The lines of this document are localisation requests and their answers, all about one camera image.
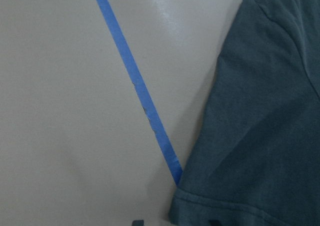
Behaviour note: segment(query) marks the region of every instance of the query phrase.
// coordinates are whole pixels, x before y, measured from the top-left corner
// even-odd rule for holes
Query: painter's tape
[[[108,0],[96,0],[176,184],[182,168]]]

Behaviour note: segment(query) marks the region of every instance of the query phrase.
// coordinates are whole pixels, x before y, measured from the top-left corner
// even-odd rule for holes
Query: gray surface
[[[241,0],[110,0],[182,164]],[[0,0],[0,224],[168,225],[174,182],[95,0]]]

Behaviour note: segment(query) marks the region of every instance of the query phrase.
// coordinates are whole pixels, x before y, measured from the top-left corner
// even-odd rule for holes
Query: garment
[[[320,225],[319,4],[242,1],[172,199],[173,224]]]

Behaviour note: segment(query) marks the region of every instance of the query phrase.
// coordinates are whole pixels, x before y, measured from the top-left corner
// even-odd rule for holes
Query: dark gray fabric
[[[320,225],[320,0],[243,0],[172,223]]]

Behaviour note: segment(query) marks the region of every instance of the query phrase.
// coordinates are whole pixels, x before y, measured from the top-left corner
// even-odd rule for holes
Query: blue tape
[[[100,7],[104,20],[111,32],[111,35],[116,44],[116,47],[118,48],[120,56],[126,67],[126,70],[129,73],[131,81],[134,84],[134,88],[140,99],[140,102],[146,113],[146,116],[149,119],[151,128],[155,132],[155,137],[158,141],[158,144],[166,160],[166,163],[169,167],[169,170],[173,176],[173,179],[176,185],[178,185],[181,174],[182,174],[181,165],[170,143],[168,135],[165,132],[165,128],[159,118],[156,107],[147,90],[145,82],[142,78],[142,75],[140,74],[140,71],[130,51],[127,41],[121,31],[121,28],[117,22],[117,19],[112,11],[112,8],[108,0],[96,0],[96,1]]]

